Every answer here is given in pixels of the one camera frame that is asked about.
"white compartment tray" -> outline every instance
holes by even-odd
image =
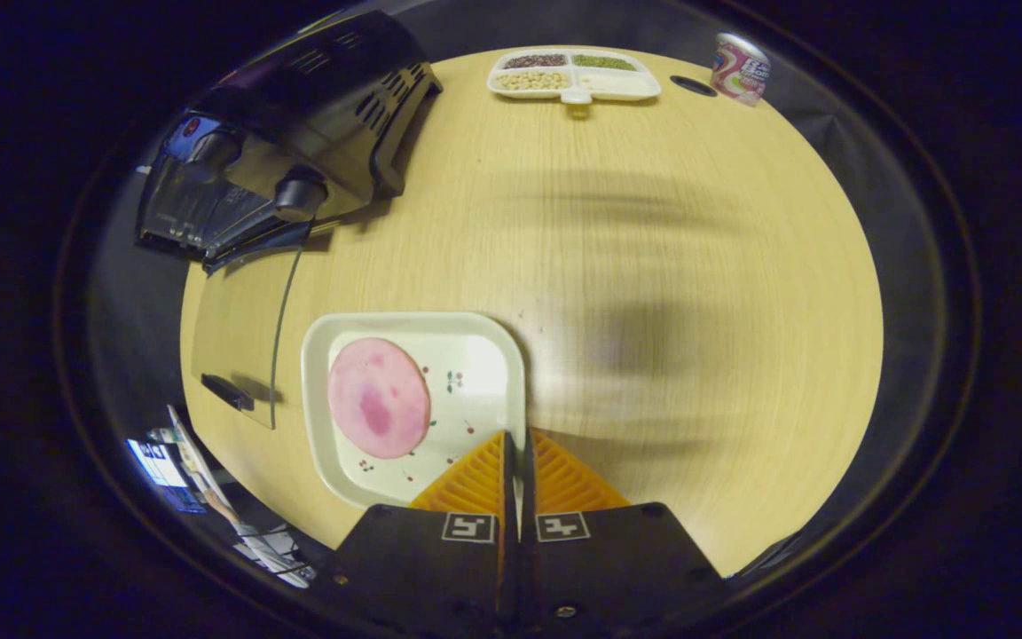
[[[401,347],[428,384],[430,423],[419,446],[398,460],[362,452],[333,423],[326,385],[337,353],[355,339]],[[301,404],[321,480],[353,505],[408,505],[452,462],[507,429],[526,445],[522,353],[494,320],[474,313],[326,315],[301,340]]]
[[[521,67],[503,69],[503,65],[512,57],[519,56],[547,56],[548,54],[560,54],[564,63],[550,65],[550,67]],[[584,67],[573,63],[574,56],[599,56],[616,57],[616,59],[633,64],[636,71],[624,71],[616,69]],[[523,72],[561,73],[567,77],[570,84],[565,89],[522,89],[509,90],[502,89],[498,85],[499,78],[504,76],[514,76]],[[487,89],[500,96],[519,98],[545,98],[559,97],[565,104],[588,104],[592,100],[645,100],[648,97],[656,97],[661,94],[661,84],[645,64],[642,64],[636,57],[625,56],[624,53],[605,51],[601,49],[519,49],[504,54],[495,62],[490,76],[487,76]]]

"pink ham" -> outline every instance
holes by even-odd
[[[358,339],[329,368],[329,413],[361,450],[392,460],[428,432],[428,387],[417,365],[393,343]]]

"knob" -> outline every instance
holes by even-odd
[[[284,178],[275,185],[275,215],[286,222],[310,222],[329,191],[321,178]]]
[[[198,182],[212,182],[236,158],[242,148],[238,140],[223,131],[212,131],[195,141],[184,171]]]

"round table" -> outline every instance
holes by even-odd
[[[782,115],[669,76],[660,97],[510,100],[506,51],[437,62],[402,197],[300,256],[274,429],[199,384],[196,326],[267,379],[294,255],[188,274],[181,355],[195,432],[267,506],[336,547],[362,510],[318,476],[299,349],[328,313],[471,311],[527,363],[527,423],[633,502],[663,501],[723,575],[798,531],[843,476],[878,389],[875,267],[843,190]],[[206,314],[216,300],[228,314]]]

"lentil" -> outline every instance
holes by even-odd
[[[524,69],[524,67],[561,67],[567,63],[567,57],[562,53],[540,54],[540,56],[518,56],[511,57],[503,69]]]
[[[570,78],[564,73],[526,71],[496,78],[495,85],[504,91],[547,91],[568,88]]]
[[[574,63],[580,67],[602,67],[620,69],[622,71],[637,71],[636,66],[620,57],[609,56],[574,56]]]

